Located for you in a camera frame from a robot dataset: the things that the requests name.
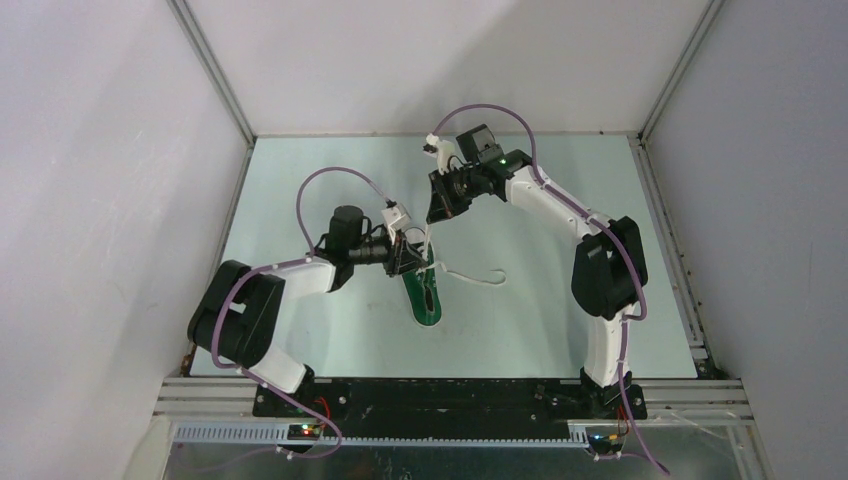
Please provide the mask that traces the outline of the white shoelace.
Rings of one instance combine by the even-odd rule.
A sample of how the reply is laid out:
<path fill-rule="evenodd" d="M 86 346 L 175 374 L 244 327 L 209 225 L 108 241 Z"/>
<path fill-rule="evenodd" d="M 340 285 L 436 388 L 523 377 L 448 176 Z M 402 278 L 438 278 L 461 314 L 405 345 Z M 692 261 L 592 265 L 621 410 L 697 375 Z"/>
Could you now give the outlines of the white shoelace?
<path fill-rule="evenodd" d="M 498 288 L 508 282 L 508 275 L 501 268 L 492 268 L 485 274 L 476 274 L 446 262 L 437 252 L 431 227 L 408 226 L 403 229 L 403 233 L 411 241 L 413 250 L 421 260 L 421 264 L 414 269 L 416 274 L 442 272 L 459 281 L 482 287 Z"/>

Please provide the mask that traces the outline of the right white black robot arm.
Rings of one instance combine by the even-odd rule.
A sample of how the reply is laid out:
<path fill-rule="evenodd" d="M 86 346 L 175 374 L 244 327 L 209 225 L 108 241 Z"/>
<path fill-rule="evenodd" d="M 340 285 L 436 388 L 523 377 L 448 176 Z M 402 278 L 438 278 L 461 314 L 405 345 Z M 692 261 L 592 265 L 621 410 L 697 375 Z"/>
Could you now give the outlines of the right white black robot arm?
<path fill-rule="evenodd" d="M 428 225 L 453 219 L 477 197 L 493 195 L 575 238 L 571 292 L 593 319 L 580 371 L 581 402 L 593 417 L 613 413 L 634 420 L 629 324 L 647 315 L 648 281 L 638 224 L 589 209 L 550 179 L 534 152 L 504 151 L 487 125 L 455 141 L 430 133 L 422 149 L 437 162 L 429 175 Z"/>

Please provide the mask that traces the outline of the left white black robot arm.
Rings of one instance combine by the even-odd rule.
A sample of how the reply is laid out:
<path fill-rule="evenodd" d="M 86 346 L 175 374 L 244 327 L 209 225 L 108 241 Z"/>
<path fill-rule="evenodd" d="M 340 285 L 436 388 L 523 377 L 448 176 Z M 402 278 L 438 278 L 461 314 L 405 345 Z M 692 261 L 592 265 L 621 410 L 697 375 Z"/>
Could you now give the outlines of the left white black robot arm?
<path fill-rule="evenodd" d="M 411 225 L 402 206 L 391 203 L 381 214 L 375 223 L 356 206 L 340 206 L 302 258 L 262 267 L 223 262 L 188 323 L 189 341 L 211 353 L 218 367 L 278 389 L 277 402 L 290 415 L 308 414 L 316 390 L 306 381 L 314 372 L 273 343 L 283 304 L 339 290 L 359 265 L 379 265 L 398 277 L 429 264 L 426 233 Z"/>

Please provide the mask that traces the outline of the green canvas sneaker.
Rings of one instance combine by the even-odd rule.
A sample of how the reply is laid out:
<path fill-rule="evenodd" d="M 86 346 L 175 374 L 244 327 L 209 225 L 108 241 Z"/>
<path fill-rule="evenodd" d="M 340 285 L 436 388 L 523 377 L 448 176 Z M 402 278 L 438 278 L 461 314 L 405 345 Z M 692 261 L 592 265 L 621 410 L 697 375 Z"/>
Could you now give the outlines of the green canvas sneaker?
<path fill-rule="evenodd" d="M 434 327 L 442 318 L 442 306 L 438 296 L 433 248 L 430 244 L 424 246 L 424 229 L 410 227 L 405 233 L 414 248 L 426 260 L 425 269 L 412 270 L 401 276 L 412 315 L 419 326 Z"/>

